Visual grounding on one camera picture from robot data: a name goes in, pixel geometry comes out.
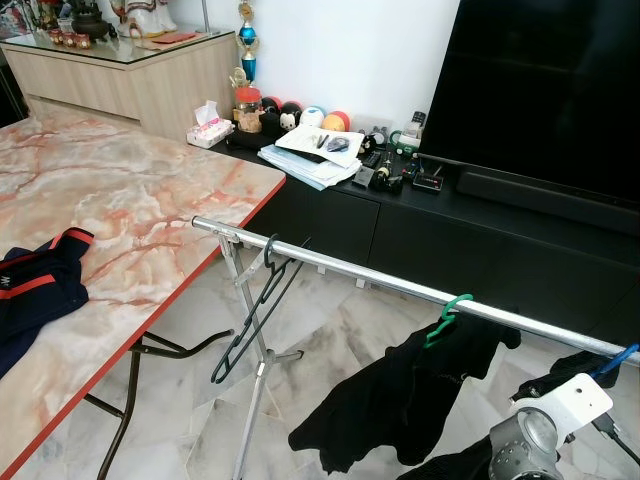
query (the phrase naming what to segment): tissue box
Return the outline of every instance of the tissue box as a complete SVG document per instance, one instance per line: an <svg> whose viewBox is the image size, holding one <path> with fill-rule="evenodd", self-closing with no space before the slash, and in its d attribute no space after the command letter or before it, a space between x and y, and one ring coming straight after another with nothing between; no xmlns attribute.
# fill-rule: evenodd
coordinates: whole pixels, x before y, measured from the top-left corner
<svg viewBox="0 0 640 480"><path fill-rule="evenodd" d="M187 142L200 148L211 148L233 131L233 123L218 118L202 126L187 130Z"/></svg>

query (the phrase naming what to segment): black clothing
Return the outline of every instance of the black clothing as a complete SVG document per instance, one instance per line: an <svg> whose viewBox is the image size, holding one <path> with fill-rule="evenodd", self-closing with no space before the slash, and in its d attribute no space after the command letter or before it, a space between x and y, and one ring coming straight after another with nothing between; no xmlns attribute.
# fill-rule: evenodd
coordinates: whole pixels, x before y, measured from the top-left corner
<svg viewBox="0 0 640 480"><path fill-rule="evenodd" d="M48 322L88 301L80 257L93 235L70 228L34 252L15 247L0 261L0 378Z"/></svg>
<svg viewBox="0 0 640 480"><path fill-rule="evenodd" d="M489 480L493 451L487 435L466 450L433 458L398 480Z"/></svg>
<svg viewBox="0 0 640 480"><path fill-rule="evenodd" d="M559 387L578 373L590 373L609 362L609 358L590 352L579 352L557 360L549 374L520 385L515 400L542 396ZM596 379L602 388L611 388L618 379L619 367ZM491 440L486 436L460 453L442 455L398 477L397 480L489 480L489 463L493 455Z"/></svg>
<svg viewBox="0 0 640 480"><path fill-rule="evenodd" d="M609 363L610 360L610 358L591 352L579 352L570 357L561 358L553 364L549 373L544 377L529 380L520 385L518 393L512 398L515 401L531 396L541 397L571 380L578 373L591 373ZM618 380L619 371L619 367L609 370L596 378L595 381L601 388L611 388Z"/></svg>
<svg viewBox="0 0 640 480"><path fill-rule="evenodd" d="M391 445L398 460L417 465L440 438L464 379L484 378L499 342L520 344L520 332L456 314L442 340L424 349L419 330L399 347L337 385L291 435L293 450L317 448L323 468L347 472L373 448Z"/></svg>

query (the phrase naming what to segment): green clothes hanger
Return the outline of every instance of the green clothes hanger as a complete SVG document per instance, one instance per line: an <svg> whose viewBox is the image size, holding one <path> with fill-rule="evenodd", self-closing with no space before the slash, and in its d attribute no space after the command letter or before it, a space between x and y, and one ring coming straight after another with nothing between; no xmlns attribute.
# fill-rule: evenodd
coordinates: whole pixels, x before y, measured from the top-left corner
<svg viewBox="0 0 640 480"><path fill-rule="evenodd" d="M454 298L444 306L444 308L442 309L442 315L440 315L444 320L444 322L442 322L440 326L436 328L433 332L427 334L427 340L426 342L424 342L424 345L422 348L433 347L435 344L437 344L442 340L442 338L435 338L435 337L437 337L447 325L451 325L456 320L455 314L449 313L449 310L455 307L455 305L458 302L461 302L463 300L473 300L473 295L471 295L470 293L465 293L464 295L460 295Z"/></svg>

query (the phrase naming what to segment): glass tabletop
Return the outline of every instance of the glass tabletop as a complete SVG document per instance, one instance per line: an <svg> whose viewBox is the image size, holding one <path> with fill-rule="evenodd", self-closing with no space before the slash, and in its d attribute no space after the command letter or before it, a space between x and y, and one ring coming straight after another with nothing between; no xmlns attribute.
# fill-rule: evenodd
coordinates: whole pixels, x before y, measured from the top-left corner
<svg viewBox="0 0 640 480"><path fill-rule="evenodd" d="M193 25L178 25L179 33L193 33L198 27ZM163 53L173 52L189 45L205 42L212 38L221 37L223 35L229 35L233 33L232 30L212 28L209 33L198 33L199 37L192 39L191 41L181 42L176 46L172 46L163 50L151 50L149 48L142 48L141 45L148 47L154 47L157 44L153 43L152 38L145 39L130 39L126 37L118 37L116 39L105 36L105 40L98 40L91 43L91 48L83 50L80 48L64 47L62 45L55 45L47 32L36 32L28 35L21 35L19 37L7 38L0 40L0 43L7 45L18 45L21 47L35 48L38 50L49 50L53 52L67 53L70 55L79 55L82 57L91 57L99 60L105 60L108 62L116 62L123 64L131 64L140 60L151 58L155 55L162 55Z"/></svg>

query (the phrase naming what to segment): floor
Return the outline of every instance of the floor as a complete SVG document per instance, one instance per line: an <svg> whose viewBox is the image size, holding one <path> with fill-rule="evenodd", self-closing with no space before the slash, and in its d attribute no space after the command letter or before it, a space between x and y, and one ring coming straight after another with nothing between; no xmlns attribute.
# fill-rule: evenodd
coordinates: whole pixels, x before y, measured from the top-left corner
<svg viewBox="0 0 640 480"><path fill-rule="evenodd" d="M258 253L243 250L245 265ZM252 281L261 288L263 270ZM264 334L277 352L302 349L301 361L276 366L260 408L247 480L328 478L316 451L292 452L288 433L340 381L401 343L412 331L438 318L441 307L379 288L355 288L352 279L332 272L320 275L305 265L269 320ZM152 332L186 346L230 327L238 330L242 310L218 259L154 324ZM220 385L211 384L213 367L226 349L222 341L185 360L142 357L133 419L111 467L121 480L230 479L236 449L251 398L257 357L243 358ZM547 373L553 362L575 350L525 335L516 350L500 346L484 380L469 379L449 415L431 456L457 452L484 437L508 416L508 397L520 383ZM93 389L94 395L123 405L128 354ZM612 416L622 437L640 452L640 375L623 367ZM17 480L94 479L118 422L81 403L14 477ZM640 478L640 469L590 426L560 450L558 468L565 480ZM407 471L391 447L372 451L348 475L331 479L393 480Z"/></svg>

